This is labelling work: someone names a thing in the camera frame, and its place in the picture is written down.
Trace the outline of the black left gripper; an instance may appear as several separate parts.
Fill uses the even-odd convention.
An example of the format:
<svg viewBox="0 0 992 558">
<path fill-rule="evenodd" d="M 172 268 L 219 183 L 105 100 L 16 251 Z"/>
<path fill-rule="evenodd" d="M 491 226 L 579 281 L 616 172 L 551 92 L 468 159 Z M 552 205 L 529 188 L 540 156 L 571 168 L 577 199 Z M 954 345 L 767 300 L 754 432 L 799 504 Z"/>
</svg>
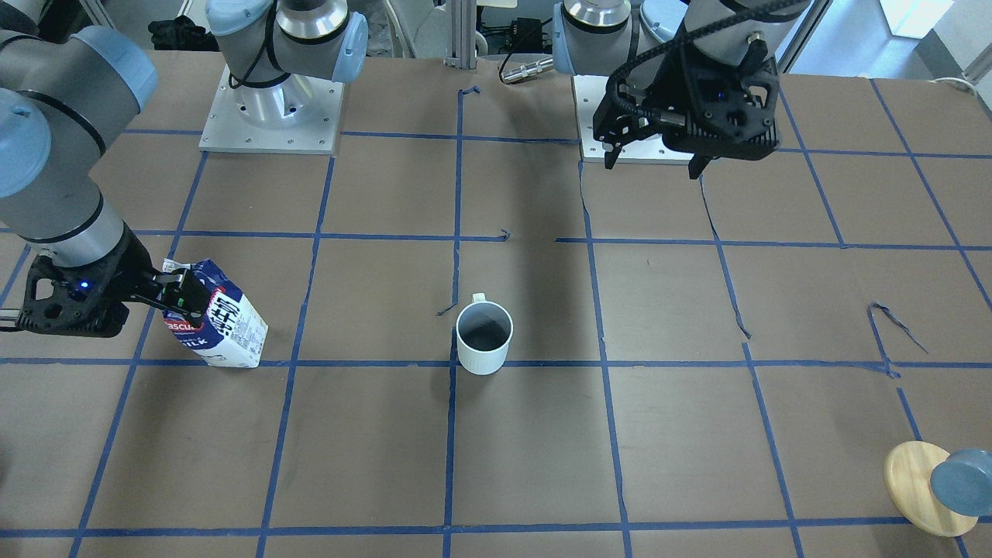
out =
<svg viewBox="0 0 992 558">
<path fill-rule="evenodd" d="M 656 59 L 660 64 L 643 92 L 634 93 L 619 78 L 612 100 L 602 100 L 593 113 L 593 138 L 603 144 L 605 169 L 614 168 L 625 146 L 652 136 L 669 150 L 691 154 L 690 180 L 699 179 L 713 160 L 759 161 L 780 147 L 778 68 L 762 36 L 749 36 L 735 66 L 691 43 Z"/>
</svg>

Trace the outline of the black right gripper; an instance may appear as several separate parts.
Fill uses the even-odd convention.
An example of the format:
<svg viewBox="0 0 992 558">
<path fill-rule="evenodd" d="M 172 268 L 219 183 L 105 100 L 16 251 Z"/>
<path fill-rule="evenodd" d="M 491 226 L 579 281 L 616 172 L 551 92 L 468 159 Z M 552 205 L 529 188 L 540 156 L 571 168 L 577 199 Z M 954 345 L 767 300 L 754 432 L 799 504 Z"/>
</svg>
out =
<svg viewBox="0 0 992 558">
<path fill-rule="evenodd" d="M 128 301 L 180 315 L 194 328 L 203 325 L 208 289 L 194 271 L 153 267 L 149 252 L 131 229 L 95 262 L 60 267 L 39 255 L 27 275 L 15 329 L 50 336 L 113 338 L 126 324 Z"/>
</svg>

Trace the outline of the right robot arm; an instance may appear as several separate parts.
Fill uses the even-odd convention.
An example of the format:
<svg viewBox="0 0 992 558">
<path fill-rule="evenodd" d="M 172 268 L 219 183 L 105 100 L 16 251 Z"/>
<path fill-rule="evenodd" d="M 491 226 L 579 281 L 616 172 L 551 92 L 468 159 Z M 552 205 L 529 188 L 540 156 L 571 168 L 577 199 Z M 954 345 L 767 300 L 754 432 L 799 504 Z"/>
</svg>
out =
<svg viewBox="0 0 992 558">
<path fill-rule="evenodd" d="M 205 17 L 251 123 L 287 125 L 311 108 L 305 78 L 354 81 L 368 24 L 345 1 L 208 1 Z M 90 179 L 158 86 L 142 47 L 90 26 L 64 43 L 2 31 L 2 223 L 36 251 L 4 332 L 113 338 L 131 301 L 201 326 L 212 290 L 163 271 Z"/>
</svg>

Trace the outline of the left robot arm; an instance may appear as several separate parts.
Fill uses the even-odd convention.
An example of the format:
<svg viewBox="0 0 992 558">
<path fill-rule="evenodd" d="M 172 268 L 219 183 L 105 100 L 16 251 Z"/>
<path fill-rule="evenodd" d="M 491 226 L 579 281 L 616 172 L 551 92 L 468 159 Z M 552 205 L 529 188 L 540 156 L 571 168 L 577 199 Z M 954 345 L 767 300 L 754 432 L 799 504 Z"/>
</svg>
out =
<svg viewBox="0 0 992 558">
<path fill-rule="evenodd" d="M 629 144 L 659 137 L 712 161 L 760 161 L 780 147 L 775 57 L 804 1 L 563 1 L 552 17 L 557 73 L 606 79 L 592 136 L 612 169 Z"/>
</svg>

